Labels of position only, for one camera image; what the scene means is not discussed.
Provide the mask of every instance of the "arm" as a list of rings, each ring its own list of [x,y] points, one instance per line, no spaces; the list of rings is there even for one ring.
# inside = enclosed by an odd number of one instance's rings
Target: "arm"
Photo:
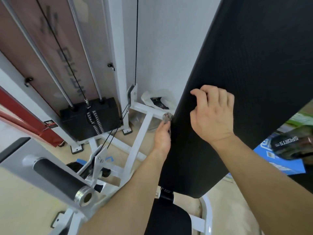
[[[170,150],[170,122],[156,130],[154,148],[132,178],[80,229],[80,235],[144,234],[163,163]]]
[[[313,195],[234,135],[234,96],[214,86],[191,94],[192,128],[217,151],[265,235],[312,234]]]

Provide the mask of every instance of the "white plastic bag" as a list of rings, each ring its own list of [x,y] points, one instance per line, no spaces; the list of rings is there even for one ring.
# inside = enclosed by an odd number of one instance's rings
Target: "white plastic bag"
[[[162,102],[162,104],[161,104],[162,107],[157,106],[160,104],[157,104],[157,105],[154,104],[154,102],[152,100],[156,99],[156,98],[161,98],[160,100]],[[158,110],[161,110],[165,113],[166,112],[169,112],[171,114],[175,113],[175,110],[176,110],[175,98],[174,98],[173,94],[167,89],[160,89],[160,90],[157,90],[154,92],[146,91],[141,96],[141,100],[147,106],[151,106],[151,107],[158,109]]]

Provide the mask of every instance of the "right hand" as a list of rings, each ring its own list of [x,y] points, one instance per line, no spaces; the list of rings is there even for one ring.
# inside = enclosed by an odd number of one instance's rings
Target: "right hand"
[[[209,144],[233,136],[233,94],[216,86],[204,85],[190,92],[197,98],[190,112],[193,130]]]

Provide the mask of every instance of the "left hand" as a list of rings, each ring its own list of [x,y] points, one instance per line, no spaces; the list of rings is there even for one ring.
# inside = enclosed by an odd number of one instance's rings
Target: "left hand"
[[[171,127],[170,121],[168,121],[167,123],[164,123],[164,121],[162,121],[159,127],[157,128],[154,136],[153,150],[160,152],[161,156],[164,157],[164,160],[166,159],[167,154],[171,148],[171,137],[168,133],[170,127]]]

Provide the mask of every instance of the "black seat cushion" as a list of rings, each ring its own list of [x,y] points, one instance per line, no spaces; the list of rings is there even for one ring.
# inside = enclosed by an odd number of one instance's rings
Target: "black seat cushion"
[[[154,199],[145,235],[191,235],[189,214],[170,201]]]

